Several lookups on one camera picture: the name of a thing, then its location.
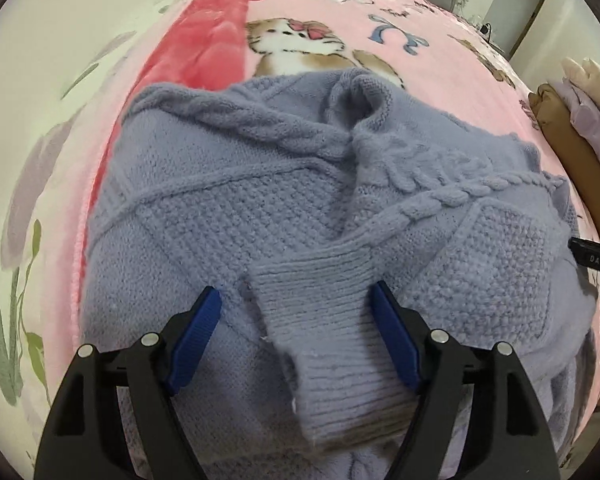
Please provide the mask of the floral white bed sheet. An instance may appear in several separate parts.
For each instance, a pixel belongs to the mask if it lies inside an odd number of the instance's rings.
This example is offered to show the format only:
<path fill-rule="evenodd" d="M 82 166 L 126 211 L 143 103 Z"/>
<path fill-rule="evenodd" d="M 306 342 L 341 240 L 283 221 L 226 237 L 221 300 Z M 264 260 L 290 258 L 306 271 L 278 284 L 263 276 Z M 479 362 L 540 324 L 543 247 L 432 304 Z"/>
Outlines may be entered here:
<path fill-rule="evenodd" d="M 0 453 L 32 477 L 73 350 L 99 161 L 186 0 L 7 0 L 0 11 Z"/>

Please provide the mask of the pink cartoon fleece blanket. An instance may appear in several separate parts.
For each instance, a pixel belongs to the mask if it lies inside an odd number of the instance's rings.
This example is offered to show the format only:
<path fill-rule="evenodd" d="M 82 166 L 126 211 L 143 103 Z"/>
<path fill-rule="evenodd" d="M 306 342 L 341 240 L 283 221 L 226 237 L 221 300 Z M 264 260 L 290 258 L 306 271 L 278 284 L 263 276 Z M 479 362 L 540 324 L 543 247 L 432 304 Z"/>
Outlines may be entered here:
<path fill-rule="evenodd" d="M 137 92 L 156 82 L 222 90 L 257 76 L 349 67 L 371 70 L 490 133 L 517 133 L 540 149 L 546 168 L 567 174 L 532 113 L 529 94 L 538 89 L 475 29 L 429 0 L 186 0 L 132 85 L 97 167 L 73 283 L 72 353 L 80 339 L 87 218 Z M 574 190 L 583 231 L 600 240 Z"/>

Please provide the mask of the cream quilted folded garment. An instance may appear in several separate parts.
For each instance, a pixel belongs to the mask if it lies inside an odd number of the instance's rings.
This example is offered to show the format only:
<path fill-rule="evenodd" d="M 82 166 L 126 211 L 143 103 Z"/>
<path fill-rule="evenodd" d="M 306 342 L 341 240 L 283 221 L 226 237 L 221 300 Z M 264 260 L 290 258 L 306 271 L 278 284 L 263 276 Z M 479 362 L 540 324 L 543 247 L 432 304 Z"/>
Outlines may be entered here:
<path fill-rule="evenodd" d="M 583 90 L 600 110 L 600 64 L 592 58 L 585 58 L 581 63 L 563 58 L 560 64 L 569 81 Z"/>

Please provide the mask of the lilac folded garment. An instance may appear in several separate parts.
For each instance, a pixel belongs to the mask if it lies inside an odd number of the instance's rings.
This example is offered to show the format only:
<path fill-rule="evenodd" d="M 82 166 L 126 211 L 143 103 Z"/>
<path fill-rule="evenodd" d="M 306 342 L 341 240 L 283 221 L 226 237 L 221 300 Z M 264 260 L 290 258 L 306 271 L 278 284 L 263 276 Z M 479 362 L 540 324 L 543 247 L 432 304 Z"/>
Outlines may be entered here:
<path fill-rule="evenodd" d="M 570 114 L 570 124 L 594 151 L 600 162 L 600 110 L 593 100 L 567 78 L 562 81 L 551 80 L 550 85 Z"/>

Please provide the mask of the purple knit hooded cardigan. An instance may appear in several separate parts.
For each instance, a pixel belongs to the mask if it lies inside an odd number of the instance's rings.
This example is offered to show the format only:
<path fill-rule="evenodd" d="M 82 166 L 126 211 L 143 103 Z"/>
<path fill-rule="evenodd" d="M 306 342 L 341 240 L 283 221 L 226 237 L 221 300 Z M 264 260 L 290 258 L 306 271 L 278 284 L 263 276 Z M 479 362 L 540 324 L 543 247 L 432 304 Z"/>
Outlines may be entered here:
<path fill-rule="evenodd" d="M 213 479 L 379 479 L 413 417 L 367 293 L 518 353 L 565 454 L 595 367 L 596 290 L 566 179 L 365 70 L 152 84 L 87 227 L 83 339 L 121 348 L 206 287 L 222 316 L 175 400 Z"/>

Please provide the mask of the brown folded garment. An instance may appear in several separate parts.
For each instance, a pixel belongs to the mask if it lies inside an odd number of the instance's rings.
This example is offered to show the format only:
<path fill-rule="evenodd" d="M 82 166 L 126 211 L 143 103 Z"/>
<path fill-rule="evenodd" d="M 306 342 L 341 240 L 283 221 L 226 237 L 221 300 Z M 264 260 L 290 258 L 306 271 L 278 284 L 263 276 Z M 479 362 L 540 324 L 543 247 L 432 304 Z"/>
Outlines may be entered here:
<path fill-rule="evenodd" d="M 550 84 L 540 84 L 529 94 L 532 113 L 545 140 L 570 174 L 600 174 L 600 162 L 590 144 L 570 124 L 566 104 Z"/>

